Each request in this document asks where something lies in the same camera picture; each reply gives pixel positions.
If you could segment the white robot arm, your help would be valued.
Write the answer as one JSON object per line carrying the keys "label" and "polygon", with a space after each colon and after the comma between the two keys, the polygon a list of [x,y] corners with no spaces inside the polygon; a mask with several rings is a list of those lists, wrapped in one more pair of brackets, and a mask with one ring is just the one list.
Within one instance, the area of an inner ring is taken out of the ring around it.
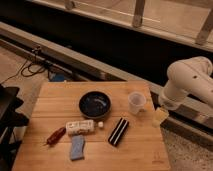
{"label": "white robot arm", "polygon": [[167,69],[168,81],[158,96],[160,106],[153,118],[157,127],[169,117],[169,111],[177,110],[191,94],[213,108],[213,63],[198,56],[178,60]]}

